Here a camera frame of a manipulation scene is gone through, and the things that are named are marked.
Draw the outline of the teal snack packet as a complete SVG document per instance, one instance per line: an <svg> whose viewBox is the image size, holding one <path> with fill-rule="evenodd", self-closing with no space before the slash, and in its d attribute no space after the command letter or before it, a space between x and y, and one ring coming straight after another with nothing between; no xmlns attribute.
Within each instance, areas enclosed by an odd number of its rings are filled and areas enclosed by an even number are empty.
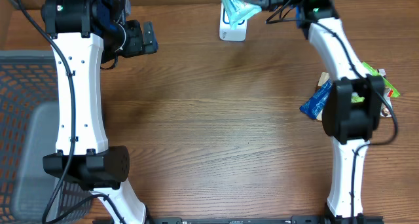
<svg viewBox="0 0 419 224"><path fill-rule="evenodd" d="M235 30L241 21L246 21L262 11L258 5L242 0L221 0L228 16L231 30Z"/></svg>

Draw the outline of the blue oreo cookie packet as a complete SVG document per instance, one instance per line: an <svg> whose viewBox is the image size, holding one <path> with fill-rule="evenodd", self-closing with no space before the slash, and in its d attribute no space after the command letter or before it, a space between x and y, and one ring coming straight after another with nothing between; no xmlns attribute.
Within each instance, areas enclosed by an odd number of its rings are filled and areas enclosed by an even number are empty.
<svg viewBox="0 0 419 224"><path fill-rule="evenodd" d="M332 81L327 80L306 103L299 107L299 110L309 118L316 120L327 102L331 88Z"/></svg>

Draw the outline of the green snack packet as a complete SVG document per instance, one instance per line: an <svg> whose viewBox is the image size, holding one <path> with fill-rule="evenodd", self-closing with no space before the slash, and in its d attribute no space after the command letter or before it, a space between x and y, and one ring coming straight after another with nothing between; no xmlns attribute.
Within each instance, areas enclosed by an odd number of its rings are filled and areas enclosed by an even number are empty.
<svg viewBox="0 0 419 224"><path fill-rule="evenodd" d="M374 69L366 62L362 62L362 66L372 75L372 76L382 76L384 78L384 99L391 103L390 98L397 98L400 96L399 91L387 80L386 72L384 69Z"/></svg>

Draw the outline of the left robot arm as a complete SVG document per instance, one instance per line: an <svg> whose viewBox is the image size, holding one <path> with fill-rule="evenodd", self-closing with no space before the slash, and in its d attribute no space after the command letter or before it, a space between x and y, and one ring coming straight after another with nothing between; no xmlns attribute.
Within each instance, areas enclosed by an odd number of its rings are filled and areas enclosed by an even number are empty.
<svg viewBox="0 0 419 224"><path fill-rule="evenodd" d="M153 25L130 20L128 0L46 0L41 9L56 61L59 129L46 173L99 198L118 223L148 223L128 181L125 146L109 145L102 117L100 71L106 62L158 50Z"/></svg>

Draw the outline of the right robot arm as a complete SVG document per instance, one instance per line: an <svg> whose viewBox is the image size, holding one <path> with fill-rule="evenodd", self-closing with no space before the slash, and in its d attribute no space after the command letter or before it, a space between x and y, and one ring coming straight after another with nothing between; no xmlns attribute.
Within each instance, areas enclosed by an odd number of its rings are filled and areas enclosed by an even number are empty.
<svg viewBox="0 0 419 224"><path fill-rule="evenodd" d="M348 42L333 0L239 0L278 13L294 6L294 21L317 50L331 80L322 125L333 145L333 175L322 223L383 223L361 204L365 155L378 128L384 81L372 76Z"/></svg>

